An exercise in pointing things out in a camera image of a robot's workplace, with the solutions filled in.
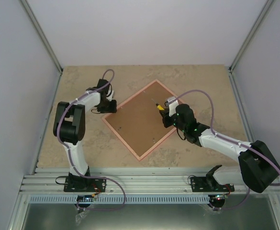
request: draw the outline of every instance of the table surface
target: table surface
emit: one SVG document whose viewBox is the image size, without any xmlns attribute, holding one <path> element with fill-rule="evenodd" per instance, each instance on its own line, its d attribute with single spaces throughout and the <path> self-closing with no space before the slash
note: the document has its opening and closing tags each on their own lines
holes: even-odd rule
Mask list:
<svg viewBox="0 0 280 230">
<path fill-rule="evenodd" d="M 191 89 L 201 89 L 213 100 L 214 129 L 236 139 L 246 140 L 227 70 L 223 65 L 71 66 L 64 68 L 60 80 L 38 167 L 68 167 L 65 150 L 52 132 L 56 105 L 60 101 L 72 101 L 87 88 L 96 86 L 98 79 L 109 68 L 115 71 L 112 86 L 118 104 L 154 79 L 161 81 L 176 95 Z M 211 106 L 205 95 L 194 92 L 182 99 L 195 111 L 198 122 L 210 124 Z M 90 167 L 206 167 L 236 164 L 214 150 L 182 141 L 176 133 L 171 134 L 142 161 L 138 161 L 102 121 L 103 116 L 91 112 L 86 114 L 83 150 Z"/>
</svg>

